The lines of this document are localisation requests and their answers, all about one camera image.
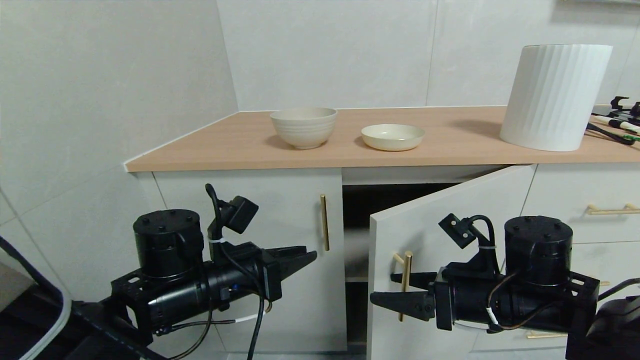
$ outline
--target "ceramic bowl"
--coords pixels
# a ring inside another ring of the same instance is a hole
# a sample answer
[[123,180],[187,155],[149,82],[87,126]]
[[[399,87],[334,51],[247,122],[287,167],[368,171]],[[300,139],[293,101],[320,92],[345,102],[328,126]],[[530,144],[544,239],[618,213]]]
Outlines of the ceramic bowl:
[[378,124],[362,129],[362,140],[368,146],[384,151],[405,151],[420,145],[424,130],[417,126]]
[[329,139],[338,111],[328,108],[291,108],[271,114],[278,136],[297,149],[313,149]]

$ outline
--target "white cable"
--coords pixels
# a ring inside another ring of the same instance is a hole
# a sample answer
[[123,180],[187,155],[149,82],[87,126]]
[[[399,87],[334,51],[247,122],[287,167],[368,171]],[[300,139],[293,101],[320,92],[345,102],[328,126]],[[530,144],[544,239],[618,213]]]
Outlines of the white cable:
[[27,351],[20,360],[33,360],[36,356],[38,356],[45,347],[47,347],[53,339],[67,326],[67,321],[69,320],[69,316],[71,315],[71,296],[67,293],[65,289],[58,289],[62,294],[62,310],[60,311],[60,316],[56,320],[56,323],[47,331],[47,333],[38,340],[36,345]]
[[472,326],[472,325],[467,325],[465,323],[460,323],[460,322],[453,322],[453,325],[460,326],[460,327],[465,327],[465,328],[468,328],[468,329],[482,330],[482,331],[485,331],[485,330],[489,329],[488,327]]
[[[263,315],[267,315],[267,312],[266,312],[266,311],[263,311],[263,312],[262,312],[262,314],[263,314]],[[237,318],[237,319],[235,320],[235,322],[234,322],[234,323],[239,323],[239,322],[245,322],[245,321],[253,320],[253,319],[257,318],[257,317],[258,317],[258,314],[253,314],[253,315],[245,316],[244,318]]]
[[489,314],[489,317],[491,318],[491,322],[494,323],[495,325],[498,325],[498,319],[495,317],[495,314],[493,313],[493,310],[491,309],[491,307],[487,307],[486,312],[487,314]]
[[224,238],[220,238],[220,240],[211,240],[209,239],[209,243],[217,244],[217,243],[226,243],[227,241]]

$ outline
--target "wall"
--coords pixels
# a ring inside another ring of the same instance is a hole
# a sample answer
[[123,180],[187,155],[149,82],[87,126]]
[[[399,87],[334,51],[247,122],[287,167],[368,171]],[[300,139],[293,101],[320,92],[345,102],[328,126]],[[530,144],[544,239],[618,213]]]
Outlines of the wall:
[[640,6],[220,0],[240,110],[505,105],[523,46],[614,46],[598,102],[640,101]]
[[[216,2],[0,10],[0,234],[75,299],[103,299],[138,268],[131,226],[153,210],[122,163],[237,111]],[[175,355],[200,331],[153,347]],[[217,350],[213,329],[198,352]]]

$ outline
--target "open cabinet door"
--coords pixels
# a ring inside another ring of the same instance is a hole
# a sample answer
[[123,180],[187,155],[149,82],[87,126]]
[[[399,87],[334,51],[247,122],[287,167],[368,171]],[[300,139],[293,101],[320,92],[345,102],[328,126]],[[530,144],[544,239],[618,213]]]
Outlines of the open cabinet door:
[[[449,213],[459,218],[488,216],[495,228],[498,262],[502,263],[504,223],[520,216],[534,171],[535,165],[512,166],[371,215],[369,293],[400,291],[400,284],[389,279],[391,273],[402,272],[394,253],[413,252],[412,272],[437,272],[451,261],[471,259],[477,253],[477,242],[460,249],[438,226]],[[486,234],[482,222],[475,225]],[[480,331],[461,326],[440,330],[435,319],[423,322],[409,316],[400,322],[397,313],[371,302],[367,324],[369,360],[462,360]]]

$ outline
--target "cabinet door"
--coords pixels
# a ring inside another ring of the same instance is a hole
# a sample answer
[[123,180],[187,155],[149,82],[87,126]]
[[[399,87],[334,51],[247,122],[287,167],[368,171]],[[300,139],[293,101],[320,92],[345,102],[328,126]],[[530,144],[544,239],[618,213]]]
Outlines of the cabinet door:
[[[488,216],[495,228],[499,261],[504,257],[504,222],[520,216],[535,166],[514,166],[478,177],[440,192],[371,215],[369,253],[369,293],[400,291],[389,274],[401,272],[394,253],[413,252],[413,272],[434,272],[451,261],[468,261],[477,247],[461,250],[438,226],[449,213],[460,218],[476,214]],[[478,223],[478,229],[486,228]],[[436,328],[435,320],[423,322],[369,303],[367,358],[464,359],[471,351],[475,329]]]
[[[305,245],[318,258],[282,283],[282,299],[262,321],[257,351],[320,352],[346,350],[344,288],[344,233],[342,228],[342,177],[339,168],[283,170],[220,170],[155,173],[168,208],[185,208],[200,214],[202,231],[214,217],[204,191],[211,183],[218,197],[236,195],[260,208],[239,235],[226,229],[234,244],[252,241],[260,247]],[[326,195],[330,250],[324,251],[320,195]],[[205,259],[209,258],[208,249]],[[215,312],[215,319],[255,314],[254,295]],[[217,326],[225,350],[248,350],[254,321]]]
[[522,213],[562,220],[573,229],[573,243],[639,241],[640,213],[588,212],[590,204],[603,210],[640,207],[640,192],[633,188],[639,178],[638,163],[541,164]]

